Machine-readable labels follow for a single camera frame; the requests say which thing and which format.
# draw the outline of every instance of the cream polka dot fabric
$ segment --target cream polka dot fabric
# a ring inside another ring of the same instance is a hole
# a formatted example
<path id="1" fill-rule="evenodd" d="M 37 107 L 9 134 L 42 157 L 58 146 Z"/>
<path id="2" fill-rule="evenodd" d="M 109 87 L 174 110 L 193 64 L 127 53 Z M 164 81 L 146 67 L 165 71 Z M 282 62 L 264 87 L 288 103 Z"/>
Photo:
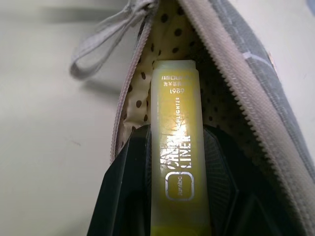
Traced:
<path id="1" fill-rule="evenodd" d="M 256 165 L 266 166 L 250 126 L 183 10 L 162 1 L 132 78 L 118 133 L 116 153 L 131 132 L 150 124 L 150 82 L 157 60 L 193 59 L 199 71 L 203 123 L 222 129 Z"/>

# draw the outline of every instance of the white stripe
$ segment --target white stripe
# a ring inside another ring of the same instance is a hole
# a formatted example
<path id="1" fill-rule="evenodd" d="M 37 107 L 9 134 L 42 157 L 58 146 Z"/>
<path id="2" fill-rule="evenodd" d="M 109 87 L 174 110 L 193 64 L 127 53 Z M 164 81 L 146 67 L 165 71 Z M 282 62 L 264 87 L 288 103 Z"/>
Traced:
<path id="1" fill-rule="evenodd" d="M 265 63 L 266 65 L 268 65 L 270 68 L 274 70 L 273 66 L 268 61 L 266 61 L 264 58 L 261 58 L 257 55 L 252 54 L 251 52 L 245 52 L 243 53 L 243 56 L 245 59 L 252 58 L 252 59 L 261 61 L 262 63 Z"/>

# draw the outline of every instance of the black object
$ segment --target black object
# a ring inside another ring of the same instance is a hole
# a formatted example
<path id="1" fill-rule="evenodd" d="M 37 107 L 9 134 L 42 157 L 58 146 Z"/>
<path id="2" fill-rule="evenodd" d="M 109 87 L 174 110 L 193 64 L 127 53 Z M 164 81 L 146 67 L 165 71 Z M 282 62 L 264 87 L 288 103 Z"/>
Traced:
<path id="1" fill-rule="evenodd" d="M 207 190 L 218 236 L 295 236 L 296 229 L 260 171 L 223 131 L 204 127 Z M 149 236 L 150 126 L 134 130 L 107 170 L 88 236 Z"/>

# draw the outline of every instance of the zipper pull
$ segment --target zipper pull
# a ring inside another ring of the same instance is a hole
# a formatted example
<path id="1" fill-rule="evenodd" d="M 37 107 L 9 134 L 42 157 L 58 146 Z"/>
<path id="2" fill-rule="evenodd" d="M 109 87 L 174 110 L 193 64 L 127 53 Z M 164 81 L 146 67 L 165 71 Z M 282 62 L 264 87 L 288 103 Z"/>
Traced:
<path id="1" fill-rule="evenodd" d="M 96 26 L 95 32 L 83 40 L 75 50 L 71 59 L 71 75 L 76 79 L 83 80 L 99 71 L 129 27 L 133 27 L 143 20 L 156 6 L 156 0 L 137 0 L 134 4 L 129 0 L 122 11 L 101 21 Z M 118 34 L 118 36 L 107 47 L 104 56 L 99 61 L 86 68 L 82 68 L 77 64 L 80 59 L 100 47 L 115 34 Z"/>

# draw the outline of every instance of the yellow highlighter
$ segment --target yellow highlighter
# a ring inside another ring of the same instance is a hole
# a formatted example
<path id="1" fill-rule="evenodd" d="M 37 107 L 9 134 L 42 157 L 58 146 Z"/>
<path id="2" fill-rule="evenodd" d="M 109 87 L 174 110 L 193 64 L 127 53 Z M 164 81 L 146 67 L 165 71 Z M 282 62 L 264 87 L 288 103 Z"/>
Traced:
<path id="1" fill-rule="evenodd" d="M 155 64 L 151 130 L 151 236 L 210 236 L 200 85 L 194 61 Z"/>

